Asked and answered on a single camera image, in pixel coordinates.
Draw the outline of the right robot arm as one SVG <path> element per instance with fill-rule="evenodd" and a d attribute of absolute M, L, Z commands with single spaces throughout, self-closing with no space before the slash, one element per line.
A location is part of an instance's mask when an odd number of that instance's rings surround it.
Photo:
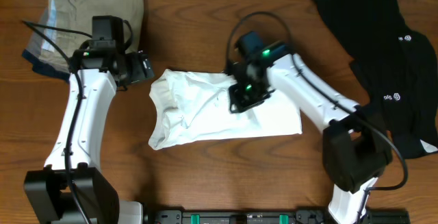
<path fill-rule="evenodd" d="M 361 106 L 322 81 L 284 42 L 241 40 L 242 62 L 227 62 L 236 84 L 230 111 L 245 112 L 276 91 L 291 99 L 322 133 L 324 170 L 334 183 L 328 213 L 336 223 L 359 223 L 370 191 L 392 161 L 391 142 L 377 110 Z"/>

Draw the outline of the white printed t-shirt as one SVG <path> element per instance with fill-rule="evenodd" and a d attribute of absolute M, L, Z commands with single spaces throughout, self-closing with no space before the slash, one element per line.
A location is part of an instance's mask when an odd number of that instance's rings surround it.
<path fill-rule="evenodd" d="M 166 69 L 149 94 L 157 112 L 149 146 L 159 150 L 200 140 L 301 134 L 299 109 L 279 91 L 255 108 L 231 113 L 228 89 L 234 83 L 224 73 Z"/>

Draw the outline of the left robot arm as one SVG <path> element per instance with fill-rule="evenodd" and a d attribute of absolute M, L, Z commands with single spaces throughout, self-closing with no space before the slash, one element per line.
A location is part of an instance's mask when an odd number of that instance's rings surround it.
<path fill-rule="evenodd" d="M 123 201 L 101 172 L 105 121 L 118 87 L 154 76 L 147 54 L 78 49 L 69 60 L 69 98 L 43 169 L 29 171 L 24 191 L 39 223 L 146 223 L 137 201 Z"/>

